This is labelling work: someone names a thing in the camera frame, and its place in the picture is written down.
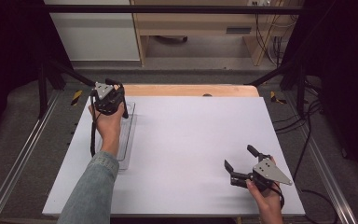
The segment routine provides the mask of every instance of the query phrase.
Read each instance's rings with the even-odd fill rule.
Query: horizontal black bar
[[[220,6],[124,6],[124,5],[23,5],[31,10],[53,13],[188,13],[188,14],[313,14],[320,9],[304,7],[220,7]]]

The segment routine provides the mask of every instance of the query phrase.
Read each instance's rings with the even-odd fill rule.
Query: white panel
[[[258,164],[246,149],[270,154],[290,176],[263,98],[126,97],[137,122],[129,169],[115,184],[112,215],[215,217],[258,213],[247,189],[230,185],[228,160],[240,173]],[[90,161],[91,117],[77,125],[43,210],[61,213]],[[285,215],[304,215],[296,186],[282,186]]]
[[[45,0],[46,4],[129,5],[128,0]],[[131,14],[51,13],[71,61],[139,61]]]

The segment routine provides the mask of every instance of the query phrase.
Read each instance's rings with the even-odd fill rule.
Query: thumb
[[[248,187],[249,192],[252,194],[252,196],[255,198],[255,201],[260,206],[264,203],[264,197],[261,195],[260,191],[258,190],[257,186],[253,181],[250,179],[246,180],[246,186]]]

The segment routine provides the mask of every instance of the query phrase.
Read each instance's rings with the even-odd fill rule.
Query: human hand
[[[263,192],[260,192],[255,183],[250,179],[246,180],[246,186],[248,187],[249,192],[252,194],[252,196],[255,198],[255,201],[257,202],[261,223],[283,223],[280,196],[270,189],[266,189]],[[279,183],[276,183],[276,185],[272,185],[272,188],[279,191],[278,186]]]
[[[113,115],[106,116],[94,109],[97,118],[97,130],[103,139],[101,151],[108,152],[113,156],[117,156],[120,138],[120,123],[124,113],[124,104],[118,106],[117,112]],[[92,115],[92,106],[89,105],[89,112]]]

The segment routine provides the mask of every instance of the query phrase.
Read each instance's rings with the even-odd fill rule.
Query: aluminum floor rail
[[[292,107],[294,113],[296,114],[296,97],[292,91],[284,91],[285,99],[287,99],[288,104]],[[307,134],[310,128],[308,124],[305,124],[301,127],[301,131],[304,137],[304,140],[307,139]],[[342,223],[345,224],[356,224],[356,218],[353,215],[353,212],[348,205],[347,200],[345,199],[344,194],[341,191],[341,188],[338,185],[338,182],[334,178],[334,175],[324,160],[324,157],[321,151],[316,144],[315,139],[312,137],[312,133],[310,134],[309,141],[309,151],[310,155],[315,163],[315,166],[321,176],[322,181],[324,182],[324,186],[326,187],[327,193],[330,196],[330,200],[336,208],[337,214]]]
[[[31,156],[32,151],[34,150],[34,146],[36,145],[41,133],[45,129],[46,124],[48,123],[48,119],[52,111],[54,110],[55,105],[57,104],[57,100],[61,95],[61,91],[54,90],[49,102],[48,102],[48,110],[43,116],[43,118],[39,119],[34,126],[31,134],[29,135],[27,141],[25,142],[22,150],[19,154],[19,157],[14,162],[11,167],[10,172],[8,173],[4,183],[0,188],[0,214],[4,209],[4,206],[7,202],[10,193],[14,189],[17,181],[19,180],[22,170],[24,169],[28,159]]]

